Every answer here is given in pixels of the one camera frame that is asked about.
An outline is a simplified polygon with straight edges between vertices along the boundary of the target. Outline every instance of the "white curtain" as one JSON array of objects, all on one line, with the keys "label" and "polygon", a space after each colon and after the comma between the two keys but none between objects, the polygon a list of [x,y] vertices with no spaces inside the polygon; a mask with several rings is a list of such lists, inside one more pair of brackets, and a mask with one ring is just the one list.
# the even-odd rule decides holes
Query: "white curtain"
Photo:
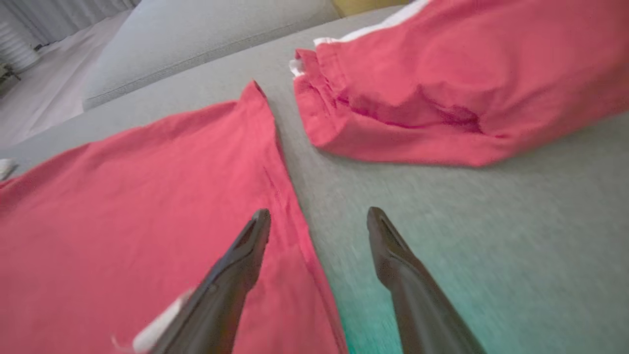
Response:
[{"label": "white curtain", "polygon": [[0,62],[11,64],[17,73],[31,67],[40,56],[6,21],[0,19]]},{"label": "white curtain", "polygon": [[41,44],[134,8],[140,0],[0,0]]}]

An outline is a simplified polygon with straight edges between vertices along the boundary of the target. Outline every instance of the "folded red cloth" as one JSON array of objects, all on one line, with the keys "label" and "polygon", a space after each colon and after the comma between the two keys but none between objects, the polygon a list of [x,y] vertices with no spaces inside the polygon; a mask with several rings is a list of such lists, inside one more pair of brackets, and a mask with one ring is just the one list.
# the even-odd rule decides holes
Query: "folded red cloth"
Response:
[{"label": "folded red cloth", "polygon": [[629,108],[629,1],[418,0],[292,63],[312,144],[482,166]]},{"label": "folded red cloth", "polygon": [[0,184],[5,353],[118,352],[195,287],[258,208],[272,226],[234,353],[346,353],[255,83]]}]

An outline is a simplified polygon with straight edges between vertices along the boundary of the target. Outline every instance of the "sofa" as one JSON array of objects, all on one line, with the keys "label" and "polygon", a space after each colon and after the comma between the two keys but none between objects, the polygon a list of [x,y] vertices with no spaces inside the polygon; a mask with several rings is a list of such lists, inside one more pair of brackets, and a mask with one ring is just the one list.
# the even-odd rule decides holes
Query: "sofa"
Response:
[{"label": "sofa", "polygon": [[330,0],[143,0],[87,78],[83,107],[336,19]]},{"label": "sofa", "polygon": [[254,79],[276,118],[351,353],[401,353],[390,293],[369,248],[365,220],[373,205],[386,211],[488,353],[626,352],[629,113],[482,169],[363,163],[310,145],[288,69],[295,48],[373,25],[397,9],[152,77],[1,155],[23,173],[86,142],[238,98]]}]

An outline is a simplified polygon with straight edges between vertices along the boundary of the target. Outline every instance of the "white trim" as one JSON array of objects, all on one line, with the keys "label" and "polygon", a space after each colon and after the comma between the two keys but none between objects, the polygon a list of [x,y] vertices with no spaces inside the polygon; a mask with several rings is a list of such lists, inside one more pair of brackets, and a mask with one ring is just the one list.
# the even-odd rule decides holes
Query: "white trim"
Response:
[{"label": "white trim", "polygon": [[359,30],[353,31],[343,36],[341,39],[329,38],[329,37],[317,38],[314,40],[314,45],[317,46],[321,43],[349,42],[357,38],[360,38],[368,33],[372,33],[375,31],[383,30],[385,28],[397,26],[401,24],[402,22],[408,20],[409,18],[413,17],[415,14],[419,13],[429,2],[430,0],[413,1],[412,3],[401,8],[398,12],[387,17],[384,21],[378,23],[377,25],[367,26]]},{"label": "white trim", "polygon": [[299,77],[305,74],[304,63],[301,61],[301,59],[293,59],[289,61],[288,68],[290,68],[292,74],[295,75],[295,77]]}]

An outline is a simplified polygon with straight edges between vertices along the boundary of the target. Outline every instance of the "red cloth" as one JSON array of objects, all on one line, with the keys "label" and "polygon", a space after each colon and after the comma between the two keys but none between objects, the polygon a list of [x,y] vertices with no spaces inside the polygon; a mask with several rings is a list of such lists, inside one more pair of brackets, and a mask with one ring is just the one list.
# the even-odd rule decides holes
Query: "red cloth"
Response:
[{"label": "red cloth", "polygon": [[272,229],[235,353],[345,353],[264,94],[67,151],[0,188],[5,353],[113,353],[195,287],[258,208]]},{"label": "red cloth", "polygon": [[297,50],[312,144],[482,166],[629,109],[629,1],[433,0],[417,12],[422,3],[399,25]]}]

